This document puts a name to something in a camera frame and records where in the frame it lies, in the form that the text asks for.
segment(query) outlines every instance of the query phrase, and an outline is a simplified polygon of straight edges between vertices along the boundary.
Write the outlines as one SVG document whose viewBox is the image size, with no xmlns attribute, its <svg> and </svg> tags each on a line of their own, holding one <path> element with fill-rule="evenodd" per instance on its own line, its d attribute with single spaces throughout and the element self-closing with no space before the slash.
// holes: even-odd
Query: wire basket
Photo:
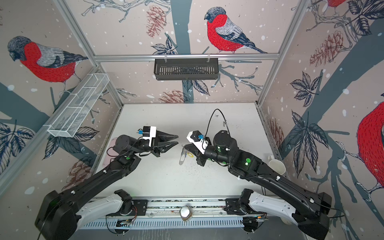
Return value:
<svg viewBox="0 0 384 240">
<path fill-rule="evenodd" d="M 210 58 L 155 59 L 157 80 L 216 80 L 218 59 Z"/>
<path fill-rule="evenodd" d="M 49 127 L 54 137 L 73 137 L 109 83 L 107 74 L 89 74 L 87 82 Z"/>
</svg>

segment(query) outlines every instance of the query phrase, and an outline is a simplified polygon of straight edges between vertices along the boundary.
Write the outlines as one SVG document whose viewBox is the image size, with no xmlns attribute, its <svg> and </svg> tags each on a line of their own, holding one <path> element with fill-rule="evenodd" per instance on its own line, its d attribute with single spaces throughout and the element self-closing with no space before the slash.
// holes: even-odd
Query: pink object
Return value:
<svg viewBox="0 0 384 240">
<path fill-rule="evenodd" d="M 117 139 L 117 137 L 112 138 L 112 141 L 111 141 L 111 143 L 109 144 L 108 148 L 115 146 L 116 139 Z M 115 151 L 113 150 L 113 148 L 111 148 L 111 149 L 108 150 L 108 154 L 111 155 L 111 156 L 117 156 L 117 155 L 119 155 L 117 152 L 115 152 Z M 105 155 L 105 158 L 104 158 L 104 161 L 103 161 L 103 168 L 105 168 L 106 166 L 108 166 L 109 163 L 110 163 L 111 161 L 113 161 L 113 159 L 112 159 L 113 157 L 108 156 L 108 154 Z"/>
</svg>

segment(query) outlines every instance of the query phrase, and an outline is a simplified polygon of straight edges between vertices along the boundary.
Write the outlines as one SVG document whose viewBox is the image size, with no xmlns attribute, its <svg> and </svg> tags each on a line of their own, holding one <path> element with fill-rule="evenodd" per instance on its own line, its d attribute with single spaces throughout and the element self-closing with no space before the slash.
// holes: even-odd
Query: white table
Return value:
<svg viewBox="0 0 384 240">
<path fill-rule="evenodd" d="M 244 188 L 261 193 L 261 187 L 246 180 L 238 180 L 215 162 L 207 161 L 204 167 L 195 158 L 187 156 L 179 165 L 182 144 L 190 131 L 199 130 L 205 134 L 209 118 L 219 108 L 228 122 L 231 136 L 238 147 L 262 160 L 272 155 L 262 122 L 253 103 L 195 103 L 195 104 L 127 104 L 124 106 L 111 139 L 122 134 L 138 138 L 136 133 L 143 126 L 156 126 L 159 131 L 179 136 L 179 144 L 159 158 L 150 154 L 142 157 L 136 170 L 116 181 L 97 196 L 105 197 L 123 189 L 133 197 L 202 197 L 235 196 Z M 213 137 L 220 130 L 226 130 L 223 117 L 216 111 L 207 136 Z M 104 152 L 97 171 L 102 168 Z"/>
</svg>

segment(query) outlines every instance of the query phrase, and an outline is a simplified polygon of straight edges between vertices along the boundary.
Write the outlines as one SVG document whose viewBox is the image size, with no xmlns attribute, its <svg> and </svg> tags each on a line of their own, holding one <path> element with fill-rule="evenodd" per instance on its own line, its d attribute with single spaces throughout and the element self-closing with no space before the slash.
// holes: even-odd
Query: gray floor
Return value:
<svg viewBox="0 0 384 240">
<path fill-rule="evenodd" d="M 269 217 L 255 234 L 242 228 L 183 228 L 130 230 L 124 236 L 108 230 L 79 230 L 70 240 L 306 240 L 296 225 L 285 225 L 278 217 Z"/>
</svg>

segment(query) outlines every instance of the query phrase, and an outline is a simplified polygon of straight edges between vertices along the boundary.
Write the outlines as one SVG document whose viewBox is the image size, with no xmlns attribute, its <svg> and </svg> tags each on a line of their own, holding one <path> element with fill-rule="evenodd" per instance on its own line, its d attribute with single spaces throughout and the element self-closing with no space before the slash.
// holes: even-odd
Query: bird head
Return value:
<svg viewBox="0 0 384 240">
<path fill-rule="evenodd" d="M 11 39 L 8 43 L 8 51 L 13 61 L 20 59 L 22 61 L 26 60 L 24 47 L 32 41 L 29 38 L 24 36 L 17 36 Z"/>
<path fill-rule="evenodd" d="M 207 14 L 205 15 L 204 19 L 207 20 L 208 22 L 212 23 L 214 21 L 214 19 L 220 14 L 226 14 L 224 8 L 213 7 L 207 11 Z"/>
</svg>

